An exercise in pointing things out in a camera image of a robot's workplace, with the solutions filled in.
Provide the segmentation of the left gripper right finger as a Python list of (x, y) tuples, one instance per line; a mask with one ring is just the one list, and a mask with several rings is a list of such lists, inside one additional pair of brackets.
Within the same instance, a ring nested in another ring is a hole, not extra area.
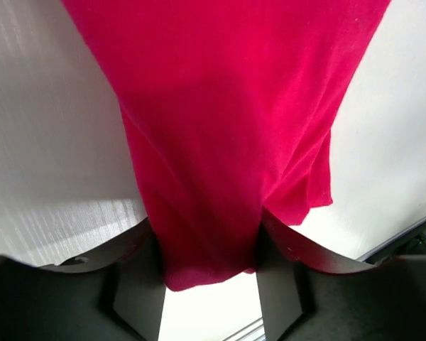
[(267, 340), (426, 340), (426, 255), (349, 259), (266, 212), (256, 263)]

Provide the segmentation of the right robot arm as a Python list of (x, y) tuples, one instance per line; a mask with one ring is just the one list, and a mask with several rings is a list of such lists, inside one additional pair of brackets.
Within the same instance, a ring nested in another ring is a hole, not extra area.
[(397, 256), (426, 255), (426, 217), (380, 244), (359, 261), (380, 265)]

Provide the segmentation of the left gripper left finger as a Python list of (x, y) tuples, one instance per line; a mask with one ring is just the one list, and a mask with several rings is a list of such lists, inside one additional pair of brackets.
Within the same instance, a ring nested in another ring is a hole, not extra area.
[(165, 290), (148, 220), (60, 265), (0, 255), (0, 340), (157, 340)]

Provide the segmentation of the magenta t shirt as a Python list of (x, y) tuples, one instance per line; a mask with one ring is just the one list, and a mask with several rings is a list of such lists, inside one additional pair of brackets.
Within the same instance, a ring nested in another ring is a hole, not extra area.
[(332, 202), (331, 129), (387, 1), (65, 1), (112, 86), (172, 291)]

